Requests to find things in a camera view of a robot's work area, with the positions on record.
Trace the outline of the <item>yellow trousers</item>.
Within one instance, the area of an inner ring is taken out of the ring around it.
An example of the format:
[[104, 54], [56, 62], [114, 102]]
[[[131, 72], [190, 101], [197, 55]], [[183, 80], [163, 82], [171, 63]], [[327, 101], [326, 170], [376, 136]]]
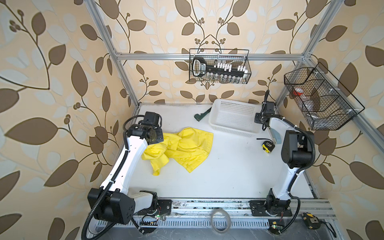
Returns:
[[164, 141], [149, 145], [142, 154], [142, 160], [151, 163], [154, 176], [160, 174], [170, 159], [191, 173], [208, 158], [213, 141], [213, 133], [195, 128], [185, 128], [178, 133], [164, 133]]

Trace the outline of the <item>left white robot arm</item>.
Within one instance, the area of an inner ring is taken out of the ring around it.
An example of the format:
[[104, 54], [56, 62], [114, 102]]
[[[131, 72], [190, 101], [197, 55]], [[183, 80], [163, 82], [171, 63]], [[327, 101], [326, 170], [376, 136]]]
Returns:
[[103, 230], [92, 236], [99, 239], [116, 224], [133, 225], [140, 233], [145, 230], [134, 220], [134, 214], [141, 210], [156, 210], [158, 207], [157, 193], [140, 191], [129, 197], [129, 186], [138, 161], [148, 146], [164, 141], [162, 117], [154, 112], [146, 112], [140, 116], [141, 121], [130, 127], [123, 127], [124, 145], [110, 174], [99, 188], [92, 188], [88, 193], [91, 207], [82, 232], [81, 238], [88, 239], [88, 230], [92, 219], [109, 223]]

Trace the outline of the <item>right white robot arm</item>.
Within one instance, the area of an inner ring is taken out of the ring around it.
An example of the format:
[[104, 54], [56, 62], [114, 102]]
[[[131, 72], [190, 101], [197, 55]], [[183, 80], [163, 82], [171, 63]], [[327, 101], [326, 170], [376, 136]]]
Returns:
[[265, 209], [270, 215], [277, 211], [286, 211], [290, 206], [292, 188], [297, 178], [315, 162], [316, 150], [314, 134], [300, 129], [286, 118], [275, 113], [275, 104], [263, 101], [260, 113], [255, 115], [255, 123], [263, 129], [282, 129], [281, 158], [286, 164], [278, 183], [270, 189], [266, 197]]

